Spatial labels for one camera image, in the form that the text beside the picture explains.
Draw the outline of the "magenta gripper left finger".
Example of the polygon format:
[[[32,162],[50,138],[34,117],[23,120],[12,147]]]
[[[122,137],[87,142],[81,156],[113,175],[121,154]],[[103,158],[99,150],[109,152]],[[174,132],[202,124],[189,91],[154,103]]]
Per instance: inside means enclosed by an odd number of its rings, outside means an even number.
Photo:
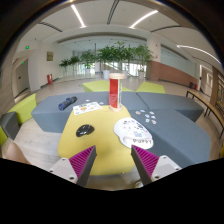
[[[49,172],[85,187],[96,156],[96,146],[91,146],[71,158],[61,158],[49,169]]]

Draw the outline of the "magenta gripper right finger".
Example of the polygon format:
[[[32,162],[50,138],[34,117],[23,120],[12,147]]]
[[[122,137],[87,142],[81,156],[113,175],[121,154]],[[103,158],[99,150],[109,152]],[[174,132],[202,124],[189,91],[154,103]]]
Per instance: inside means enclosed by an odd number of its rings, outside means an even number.
[[[167,155],[156,156],[135,145],[131,147],[131,156],[143,185],[150,184],[181,170],[181,167]]]

